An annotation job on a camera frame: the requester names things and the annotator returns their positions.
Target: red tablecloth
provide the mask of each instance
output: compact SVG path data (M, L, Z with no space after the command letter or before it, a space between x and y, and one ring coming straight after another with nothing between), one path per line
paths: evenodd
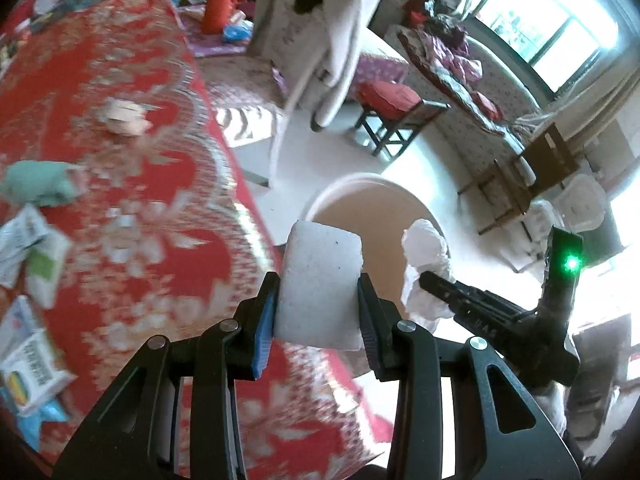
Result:
M201 333L276 266L176 20L168 0L107 0L31 38L0 81L0 178L21 159L91 176L78 202L43 210L74 242L44 317L78 376L61 396L71 423L43 427L50 460L149 336ZM105 131L110 97L148 105L145 137ZM388 427L352 386L334 355L275 344L263 378L238 384L250 477L343 478L369 460Z

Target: green led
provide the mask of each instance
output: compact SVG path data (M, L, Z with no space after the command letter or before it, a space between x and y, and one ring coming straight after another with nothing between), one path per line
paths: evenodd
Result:
M582 262L576 256L569 256L564 263L564 269L569 272L577 272L581 266Z

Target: metal screw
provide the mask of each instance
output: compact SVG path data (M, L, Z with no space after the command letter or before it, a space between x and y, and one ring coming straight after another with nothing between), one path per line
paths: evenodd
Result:
M482 339L481 337L472 337L469 340L469 344L475 348L476 350L484 350L485 348L487 348L489 345L487 344L487 342Z
M166 344L166 339L164 338L164 336L161 336L161 335L155 335L153 337L150 337L149 340L146 342L146 345L152 350L161 349L165 344Z
M220 330L222 332L233 332L237 330L240 324L235 319L223 319L220 321Z
M413 332L415 330L415 323L408 319L401 319L396 326L402 332Z

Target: red thermos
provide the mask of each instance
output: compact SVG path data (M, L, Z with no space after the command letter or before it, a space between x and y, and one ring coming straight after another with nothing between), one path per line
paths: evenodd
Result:
M207 0L202 19L203 34L222 34L229 17L234 11L236 0Z

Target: red cushion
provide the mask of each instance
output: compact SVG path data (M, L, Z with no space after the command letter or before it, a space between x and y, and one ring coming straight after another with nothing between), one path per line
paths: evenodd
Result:
M420 96L407 85L386 81L365 81L358 87L360 103L373 108L385 119L401 119L417 105Z

